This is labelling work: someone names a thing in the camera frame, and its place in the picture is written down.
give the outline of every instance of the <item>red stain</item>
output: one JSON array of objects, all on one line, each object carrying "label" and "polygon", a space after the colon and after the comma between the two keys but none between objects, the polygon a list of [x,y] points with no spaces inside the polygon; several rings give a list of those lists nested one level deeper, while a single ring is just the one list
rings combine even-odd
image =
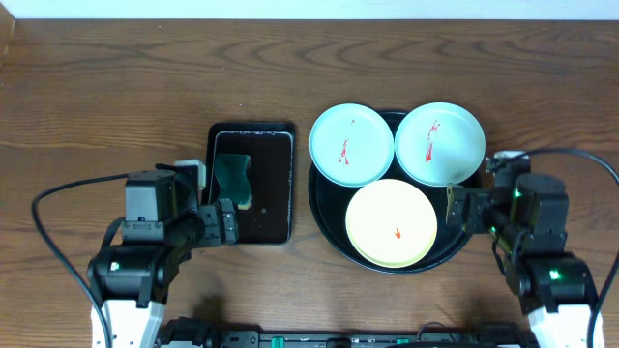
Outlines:
[{"label": "red stain", "polygon": [[438,122],[438,120],[434,120],[434,124],[427,132],[426,163],[432,160],[432,147],[434,146],[434,143],[432,142],[432,140],[430,140],[430,135],[432,134],[432,132],[437,132],[438,128],[441,126],[441,124],[437,125],[436,122]]},{"label": "red stain", "polygon": [[346,156],[346,146],[348,146],[348,139],[344,140],[344,148],[341,150],[341,155],[339,155],[338,162],[341,163],[341,159],[345,159],[346,165],[350,164],[348,162],[348,157]]}]

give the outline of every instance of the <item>green sponge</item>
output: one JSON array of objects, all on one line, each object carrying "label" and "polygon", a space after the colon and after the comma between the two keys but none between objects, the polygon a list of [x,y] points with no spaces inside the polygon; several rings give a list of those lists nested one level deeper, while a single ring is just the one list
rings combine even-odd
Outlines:
[{"label": "green sponge", "polygon": [[219,154],[215,157],[215,177],[220,183],[218,199],[229,198],[241,210],[251,207],[251,186],[248,180],[248,155]]}]

